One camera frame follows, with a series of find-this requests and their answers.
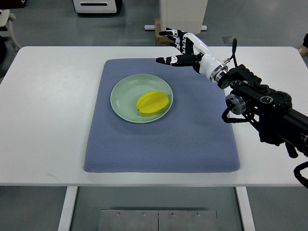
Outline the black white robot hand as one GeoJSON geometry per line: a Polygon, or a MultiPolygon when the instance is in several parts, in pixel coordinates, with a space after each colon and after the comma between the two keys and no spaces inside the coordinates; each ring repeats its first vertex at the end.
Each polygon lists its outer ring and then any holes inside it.
{"type": "Polygon", "coordinates": [[[216,58],[212,51],[195,34],[167,28],[159,32],[172,42],[170,45],[180,51],[180,55],[159,57],[156,62],[171,66],[191,66],[212,82],[219,82],[228,72],[227,65],[216,58]]]}

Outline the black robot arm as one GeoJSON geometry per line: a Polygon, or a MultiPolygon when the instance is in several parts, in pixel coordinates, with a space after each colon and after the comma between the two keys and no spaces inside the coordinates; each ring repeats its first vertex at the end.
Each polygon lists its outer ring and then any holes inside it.
{"type": "Polygon", "coordinates": [[[230,87],[227,108],[222,114],[225,123],[250,123],[259,133],[261,142],[279,146],[285,144],[291,158],[308,154],[308,117],[292,108],[291,96],[261,83],[243,64],[236,61],[237,40],[232,41],[235,67],[223,71],[218,80],[221,89],[230,87]]]}

